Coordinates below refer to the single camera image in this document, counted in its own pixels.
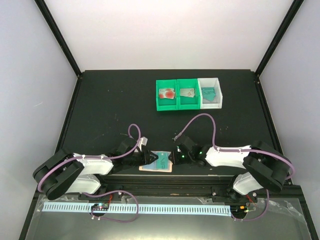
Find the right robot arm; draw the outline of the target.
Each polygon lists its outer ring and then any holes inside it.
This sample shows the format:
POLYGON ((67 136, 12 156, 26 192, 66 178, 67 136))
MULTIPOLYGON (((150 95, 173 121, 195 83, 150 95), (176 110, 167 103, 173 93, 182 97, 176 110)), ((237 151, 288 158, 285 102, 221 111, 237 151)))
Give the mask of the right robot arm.
POLYGON ((260 189, 279 193, 292 173, 292 163, 262 141, 241 147, 200 145, 186 135, 175 140, 176 149, 168 159, 174 165, 231 167, 246 172, 232 177, 227 187, 215 188, 215 197, 225 203, 243 203, 247 195, 260 189))

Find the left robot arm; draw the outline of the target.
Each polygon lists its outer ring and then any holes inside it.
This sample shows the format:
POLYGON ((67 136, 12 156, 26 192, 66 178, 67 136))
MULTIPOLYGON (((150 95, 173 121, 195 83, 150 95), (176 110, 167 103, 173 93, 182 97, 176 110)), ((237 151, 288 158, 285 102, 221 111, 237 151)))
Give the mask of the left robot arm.
POLYGON ((87 193, 103 199, 108 192, 98 178, 120 171, 152 164, 158 155, 146 147, 147 138, 123 140, 117 149, 101 155, 72 153, 60 149, 33 172, 38 191, 49 200, 67 193, 87 193))

